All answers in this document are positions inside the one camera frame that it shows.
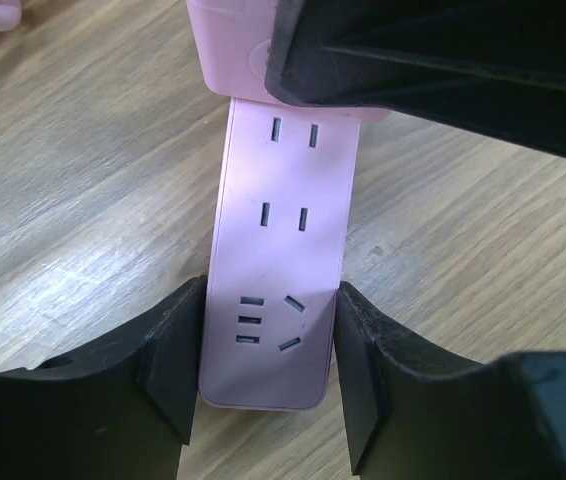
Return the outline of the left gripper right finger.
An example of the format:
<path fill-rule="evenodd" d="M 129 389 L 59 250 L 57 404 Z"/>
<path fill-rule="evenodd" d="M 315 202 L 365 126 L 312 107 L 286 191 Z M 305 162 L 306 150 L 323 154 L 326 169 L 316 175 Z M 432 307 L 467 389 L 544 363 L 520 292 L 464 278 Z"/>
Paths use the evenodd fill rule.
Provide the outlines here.
<path fill-rule="evenodd" d="M 566 351 L 481 364 L 336 295 L 335 352 L 362 479 L 566 479 Z"/>

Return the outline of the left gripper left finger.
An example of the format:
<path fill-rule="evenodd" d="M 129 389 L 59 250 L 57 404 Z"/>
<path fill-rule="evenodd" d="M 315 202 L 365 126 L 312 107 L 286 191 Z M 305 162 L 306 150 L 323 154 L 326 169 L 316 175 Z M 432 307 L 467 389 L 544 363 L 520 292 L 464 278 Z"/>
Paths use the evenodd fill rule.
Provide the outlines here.
<path fill-rule="evenodd" d="M 206 280 L 34 369 L 0 372 L 0 479 L 173 479 L 191 438 Z"/>

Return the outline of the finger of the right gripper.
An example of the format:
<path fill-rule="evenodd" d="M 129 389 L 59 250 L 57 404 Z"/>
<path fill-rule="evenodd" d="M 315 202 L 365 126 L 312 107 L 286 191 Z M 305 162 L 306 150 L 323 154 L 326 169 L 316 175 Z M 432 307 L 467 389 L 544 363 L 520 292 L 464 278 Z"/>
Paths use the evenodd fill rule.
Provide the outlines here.
<path fill-rule="evenodd" d="M 566 1 L 282 1 L 265 85 L 566 158 Z"/>

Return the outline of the pink long power strip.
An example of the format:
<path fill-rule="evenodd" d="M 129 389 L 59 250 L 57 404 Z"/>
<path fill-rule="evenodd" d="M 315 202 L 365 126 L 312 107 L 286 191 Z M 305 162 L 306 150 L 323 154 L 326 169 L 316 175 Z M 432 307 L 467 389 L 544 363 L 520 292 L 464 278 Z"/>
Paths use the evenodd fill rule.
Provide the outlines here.
<path fill-rule="evenodd" d="M 359 131 L 320 110 L 231 101 L 199 373 L 209 404 L 323 399 Z"/>

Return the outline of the pink cube adapter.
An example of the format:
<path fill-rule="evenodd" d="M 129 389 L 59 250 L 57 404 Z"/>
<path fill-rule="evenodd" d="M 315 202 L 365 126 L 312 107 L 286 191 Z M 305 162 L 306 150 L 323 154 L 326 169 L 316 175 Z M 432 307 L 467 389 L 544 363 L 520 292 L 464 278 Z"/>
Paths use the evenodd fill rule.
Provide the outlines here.
<path fill-rule="evenodd" d="M 231 99 L 231 110 L 247 107 L 303 120 L 378 122 L 379 108 L 301 108 L 275 99 L 265 88 L 275 1 L 193 0 L 187 3 L 204 82 Z"/>

